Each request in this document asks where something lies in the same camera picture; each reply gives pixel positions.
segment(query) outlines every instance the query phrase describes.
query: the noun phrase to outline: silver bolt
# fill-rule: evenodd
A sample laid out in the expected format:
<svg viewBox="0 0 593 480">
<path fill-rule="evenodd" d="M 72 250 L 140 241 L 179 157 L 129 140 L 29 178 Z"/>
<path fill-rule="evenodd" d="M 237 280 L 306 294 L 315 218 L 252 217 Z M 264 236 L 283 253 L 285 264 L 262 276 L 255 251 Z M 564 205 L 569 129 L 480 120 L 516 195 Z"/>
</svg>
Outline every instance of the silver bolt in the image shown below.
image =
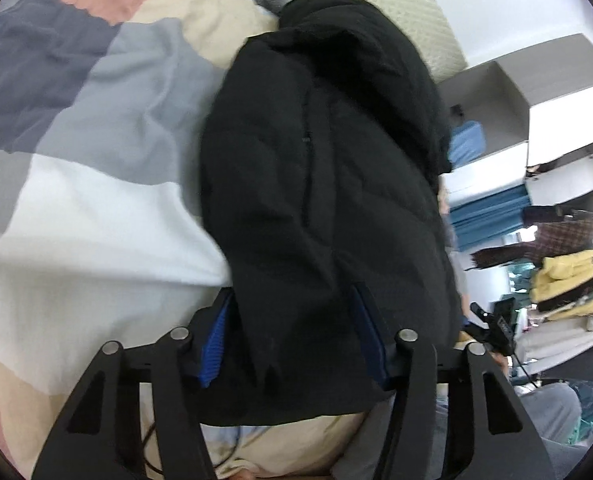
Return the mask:
<svg viewBox="0 0 593 480">
<path fill-rule="evenodd" d="M 185 328 L 184 326 L 178 326 L 177 328 L 173 328 L 170 332 L 170 337 L 177 341 L 182 341 L 183 339 L 187 338 L 190 335 L 190 331 Z"/>
<path fill-rule="evenodd" d="M 411 328 L 404 328 L 403 330 L 399 331 L 399 339 L 401 341 L 406 341 L 406 343 L 412 343 L 419 338 L 419 334 L 414 332 Z"/>
<path fill-rule="evenodd" d="M 116 341 L 108 341 L 101 347 L 101 350 L 105 355 L 112 355 L 118 352 L 118 343 Z"/>
<path fill-rule="evenodd" d="M 481 343 L 470 343 L 467 346 L 467 349 L 469 350 L 470 354 L 474 354 L 474 355 L 485 354 L 485 346 L 483 346 Z"/>
</svg>

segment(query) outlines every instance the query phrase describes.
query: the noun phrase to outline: blue cloth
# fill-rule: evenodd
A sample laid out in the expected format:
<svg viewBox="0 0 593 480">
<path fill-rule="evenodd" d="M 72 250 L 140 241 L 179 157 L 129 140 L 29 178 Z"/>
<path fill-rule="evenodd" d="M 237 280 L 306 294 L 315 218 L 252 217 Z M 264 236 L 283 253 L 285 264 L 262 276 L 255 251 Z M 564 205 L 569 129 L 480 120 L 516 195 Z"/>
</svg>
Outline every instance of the blue cloth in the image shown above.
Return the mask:
<svg viewBox="0 0 593 480">
<path fill-rule="evenodd" d="M 481 123 L 466 121 L 452 130 L 448 158 L 454 168 L 465 166 L 485 151 L 485 136 Z"/>
<path fill-rule="evenodd" d="M 528 190 L 521 184 L 455 207 L 450 211 L 450 222 L 457 233 L 459 250 L 475 247 L 522 228 L 521 211 L 529 205 Z"/>
</svg>

